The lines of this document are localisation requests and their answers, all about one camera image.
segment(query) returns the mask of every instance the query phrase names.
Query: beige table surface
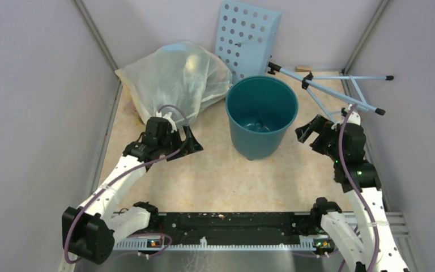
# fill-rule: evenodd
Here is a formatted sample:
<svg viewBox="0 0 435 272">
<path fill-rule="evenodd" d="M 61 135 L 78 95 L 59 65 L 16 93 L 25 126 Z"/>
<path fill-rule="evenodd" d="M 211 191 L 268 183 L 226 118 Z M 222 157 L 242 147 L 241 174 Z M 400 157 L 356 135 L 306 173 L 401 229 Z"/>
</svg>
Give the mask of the beige table surface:
<svg viewBox="0 0 435 272">
<path fill-rule="evenodd" d="M 338 75 L 333 72 L 315 75 Z M 318 105 L 301 89 L 301 83 L 281 73 L 277 78 L 290 85 L 298 97 L 298 114 L 278 150 L 263 160 L 248 161 L 232 146 L 229 119 L 224 100 L 207 108 L 192 124 L 194 136 L 204 151 L 162 161 L 129 190 L 121 207 L 149 201 L 160 211 L 309 211 L 317 197 L 336 201 L 351 210 L 341 186 L 334 182 L 330 158 L 299 143 L 295 128 L 307 124 L 316 114 L 324 115 Z M 339 80 L 315 80 L 343 92 Z M 329 111 L 346 104 L 314 90 Z M 135 141 L 144 125 L 140 124 L 132 102 L 123 91 L 109 139 L 100 183 L 111 173 L 125 146 Z"/>
</svg>

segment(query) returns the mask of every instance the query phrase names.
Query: gray wall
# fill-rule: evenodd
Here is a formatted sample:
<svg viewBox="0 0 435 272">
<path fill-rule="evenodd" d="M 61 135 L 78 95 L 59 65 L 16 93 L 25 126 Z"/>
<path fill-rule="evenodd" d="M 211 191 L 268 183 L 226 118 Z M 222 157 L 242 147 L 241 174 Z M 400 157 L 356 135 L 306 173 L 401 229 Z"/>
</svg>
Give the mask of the gray wall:
<svg viewBox="0 0 435 272">
<path fill-rule="evenodd" d="M 435 271 L 435 1 L 394 1 L 353 75 L 394 74 L 364 82 L 385 116 L 364 116 L 389 204 L 404 212 L 420 261 Z"/>
<path fill-rule="evenodd" d="M 214 52 L 221 0 L 85 0 L 117 64 L 159 47 L 196 41 Z M 239 0 L 283 13 L 272 59 L 282 66 L 341 69 L 374 14 L 378 0 Z"/>
<path fill-rule="evenodd" d="M 0 271 L 57 269 L 116 85 L 71 1 L 0 1 Z"/>
</svg>

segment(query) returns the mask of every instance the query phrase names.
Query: translucent plastic bag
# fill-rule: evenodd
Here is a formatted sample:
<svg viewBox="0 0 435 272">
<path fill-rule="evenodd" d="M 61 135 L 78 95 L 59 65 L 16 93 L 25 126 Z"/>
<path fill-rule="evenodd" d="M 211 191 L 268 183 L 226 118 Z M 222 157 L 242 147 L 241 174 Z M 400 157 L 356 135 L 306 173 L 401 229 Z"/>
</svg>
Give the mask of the translucent plastic bag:
<svg viewBox="0 0 435 272">
<path fill-rule="evenodd" d="M 232 80 L 231 71 L 217 56 L 189 41 L 164 46 L 116 74 L 129 88 L 144 123 L 165 104 L 179 107 L 192 122 L 226 96 Z M 170 111 L 176 126 L 182 126 L 184 119 L 174 109 L 163 109 L 163 115 Z"/>
</svg>

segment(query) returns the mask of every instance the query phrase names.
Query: trash can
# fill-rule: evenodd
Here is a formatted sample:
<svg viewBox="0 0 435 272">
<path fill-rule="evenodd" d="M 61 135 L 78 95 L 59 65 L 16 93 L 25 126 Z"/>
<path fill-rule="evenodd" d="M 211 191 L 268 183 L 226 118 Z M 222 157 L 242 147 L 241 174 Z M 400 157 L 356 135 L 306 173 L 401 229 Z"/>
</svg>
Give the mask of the trash can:
<svg viewBox="0 0 435 272">
<path fill-rule="evenodd" d="M 297 115 L 294 91 L 276 78 L 250 76 L 236 83 L 226 97 L 231 140 L 248 160 L 271 155 Z"/>
</svg>

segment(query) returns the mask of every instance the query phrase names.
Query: light blue perforated board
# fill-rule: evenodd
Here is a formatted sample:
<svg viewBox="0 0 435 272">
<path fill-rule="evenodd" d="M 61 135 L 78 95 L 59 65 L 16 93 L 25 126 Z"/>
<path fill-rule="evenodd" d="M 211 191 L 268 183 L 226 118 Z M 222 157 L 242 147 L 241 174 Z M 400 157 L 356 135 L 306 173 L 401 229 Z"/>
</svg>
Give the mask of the light blue perforated board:
<svg viewBox="0 0 435 272">
<path fill-rule="evenodd" d="M 233 83 L 263 75 L 278 31 L 281 12 L 223 1 L 215 54 L 233 74 Z"/>
</svg>

